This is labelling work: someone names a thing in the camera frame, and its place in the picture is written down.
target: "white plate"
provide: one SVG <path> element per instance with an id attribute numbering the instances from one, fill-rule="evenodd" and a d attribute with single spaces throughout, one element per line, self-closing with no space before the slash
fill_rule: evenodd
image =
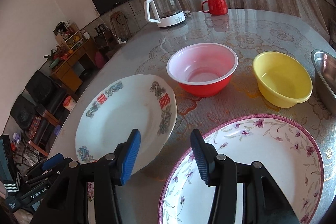
<path id="1" fill-rule="evenodd" d="M 235 162 L 262 162 L 307 224 L 319 204 L 323 162 L 312 136 L 294 121 L 269 114 L 241 117 L 204 136 L 207 143 Z M 206 224 L 215 187 L 201 180 L 191 148 L 170 173 L 161 193 L 159 224 Z M 242 186 L 238 185 L 236 223 L 242 219 Z"/>
<path id="2" fill-rule="evenodd" d="M 156 75 L 133 75 L 102 90 L 83 113 L 76 132 L 80 163 L 113 153 L 132 129 L 141 134 L 133 174 L 149 164 L 168 140 L 177 116 L 172 88 Z"/>

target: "screw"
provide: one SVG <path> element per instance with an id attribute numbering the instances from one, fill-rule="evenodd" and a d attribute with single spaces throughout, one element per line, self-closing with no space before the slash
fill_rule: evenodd
<path id="1" fill-rule="evenodd" d="M 76 162 L 74 160 L 71 163 L 69 163 L 70 168 L 75 168 L 77 165 L 78 165 L 78 162 Z"/>
<path id="2" fill-rule="evenodd" d="M 115 155 L 113 153 L 107 154 L 105 156 L 105 159 L 107 159 L 107 160 L 113 160 L 114 158 L 115 158 Z"/>
<path id="3" fill-rule="evenodd" d="M 261 162 L 259 162 L 259 161 L 255 161 L 255 162 L 253 163 L 253 166 L 254 166 L 255 168 L 260 169 L 260 168 L 263 166 L 263 164 L 262 164 Z"/>
<path id="4" fill-rule="evenodd" d="M 218 160 L 226 160 L 226 156 L 224 154 L 217 154 L 216 158 Z"/>

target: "dining table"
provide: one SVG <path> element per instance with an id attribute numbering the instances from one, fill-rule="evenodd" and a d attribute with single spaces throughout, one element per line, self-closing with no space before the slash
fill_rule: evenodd
<path id="1" fill-rule="evenodd" d="M 167 62 L 175 52 L 203 42 L 226 45 L 236 52 L 239 60 L 230 83 L 209 98 L 185 92 L 166 71 Z M 189 138 L 193 129 L 197 128 L 205 134 L 234 118 L 267 113 L 287 117 L 302 125 L 319 146 L 323 158 L 324 186 L 317 211 L 310 222 L 317 224 L 336 193 L 336 118 L 315 90 L 315 69 L 310 57 L 314 49 L 336 57 L 329 43 L 299 17 L 264 10 L 229 9 L 222 16 L 194 12 L 183 23 L 170 28 L 147 24 L 108 61 L 80 96 L 63 124 L 49 157 L 62 153 L 64 157 L 77 160 L 75 136 L 79 121 L 91 101 L 108 85 L 135 74 L 157 75 L 174 90 L 177 120 L 157 157 L 133 174 L 124 187 L 117 188 L 123 223 L 157 223 L 162 188 L 175 163 L 190 147 Z M 291 108 L 279 108 L 261 95 L 252 62 L 258 54 L 266 51 L 287 54 L 305 67 L 313 82 L 312 95 L 306 102 Z"/>

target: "electric kettle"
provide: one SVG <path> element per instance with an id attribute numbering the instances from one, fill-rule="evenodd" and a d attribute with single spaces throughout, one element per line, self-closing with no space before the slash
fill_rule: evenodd
<path id="1" fill-rule="evenodd" d="M 155 19 L 150 16 L 149 4 Z M 184 12 L 178 0 L 146 0 L 144 9 L 146 20 L 157 23 L 161 28 L 177 25 L 185 20 Z"/>

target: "kettle handle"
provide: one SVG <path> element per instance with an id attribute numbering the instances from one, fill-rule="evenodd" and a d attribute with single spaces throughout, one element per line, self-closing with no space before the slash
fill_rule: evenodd
<path id="1" fill-rule="evenodd" d="M 149 3 L 151 3 L 153 0 L 146 0 L 144 2 L 144 8 L 145 8 L 145 19 L 148 21 L 148 22 L 153 22 L 153 23 L 161 23 L 160 20 L 157 20 L 157 19 L 152 19 L 150 14 L 149 14 Z M 158 12 L 156 11 L 156 9 L 154 10 L 153 9 L 153 12 L 154 12 L 154 15 L 157 14 Z"/>

